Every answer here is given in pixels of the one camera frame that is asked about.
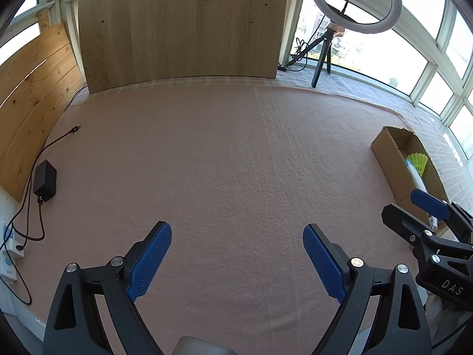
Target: black tripod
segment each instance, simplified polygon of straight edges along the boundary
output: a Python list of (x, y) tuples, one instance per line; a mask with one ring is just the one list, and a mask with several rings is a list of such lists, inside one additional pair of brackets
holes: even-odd
[(327, 72), (330, 74), (332, 68), (332, 40), (333, 35), (335, 35), (335, 30), (327, 28), (325, 33), (322, 37), (315, 39), (307, 48), (301, 52), (300, 54), (296, 55), (289, 63), (287, 63), (284, 67), (278, 67), (279, 70), (286, 71), (287, 67), (294, 65), (298, 60), (306, 57), (307, 54), (318, 46), (321, 42), (323, 42), (322, 50), (320, 52), (319, 60), (317, 62), (317, 68), (315, 69), (314, 77), (312, 78), (312, 88), (315, 88), (317, 82), (319, 81), (320, 72), (322, 72), (323, 63), (325, 59), (327, 59)]

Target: power adapter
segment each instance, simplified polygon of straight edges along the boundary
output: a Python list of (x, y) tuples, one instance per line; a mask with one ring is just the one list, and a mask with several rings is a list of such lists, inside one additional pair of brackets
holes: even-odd
[(56, 176), (56, 168), (48, 160), (36, 167), (33, 193), (38, 202), (48, 201), (56, 194)]

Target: neon green shuttlecock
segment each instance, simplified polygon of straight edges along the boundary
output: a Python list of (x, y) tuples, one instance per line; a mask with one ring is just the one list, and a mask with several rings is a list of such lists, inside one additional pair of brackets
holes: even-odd
[(412, 165), (417, 169), (417, 172), (420, 176), (424, 174), (425, 166), (429, 161), (429, 158), (422, 153), (413, 153), (407, 157), (407, 159), (412, 163)]

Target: blue gripper pad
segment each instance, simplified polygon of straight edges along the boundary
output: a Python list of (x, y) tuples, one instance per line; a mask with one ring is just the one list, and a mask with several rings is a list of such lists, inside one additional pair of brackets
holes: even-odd
[(412, 191), (411, 202), (420, 209), (423, 209), (429, 215), (432, 215), (439, 220), (450, 219), (448, 206), (443, 201), (440, 201), (439, 199), (429, 195), (428, 193), (425, 193), (420, 189), (415, 189)]
[(163, 223), (134, 265), (129, 274), (129, 286), (126, 291), (131, 301), (134, 302), (136, 298), (146, 294), (167, 249), (171, 245), (171, 236), (171, 226)]
[(337, 299), (340, 304), (343, 303), (347, 296), (344, 286), (344, 274), (332, 254), (311, 226), (304, 228), (302, 240), (325, 290), (329, 296)]

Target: white rounded object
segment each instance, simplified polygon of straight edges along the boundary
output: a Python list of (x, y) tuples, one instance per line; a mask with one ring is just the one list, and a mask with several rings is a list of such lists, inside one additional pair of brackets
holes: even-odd
[(354, 32), (366, 34), (381, 33), (392, 29), (399, 21), (399, 18), (401, 17), (401, 13), (403, 11), (403, 1), (392, 0), (391, 10), (384, 19), (372, 24), (359, 24), (357, 22), (352, 22), (338, 15), (337, 12), (334, 12), (333, 9), (330, 8), (330, 6), (325, 2), (325, 0), (314, 0), (314, 2), (318, 6), (318, 8), (323, 12), (323, 14), (336, 24), (346, 29), (353, 30)]

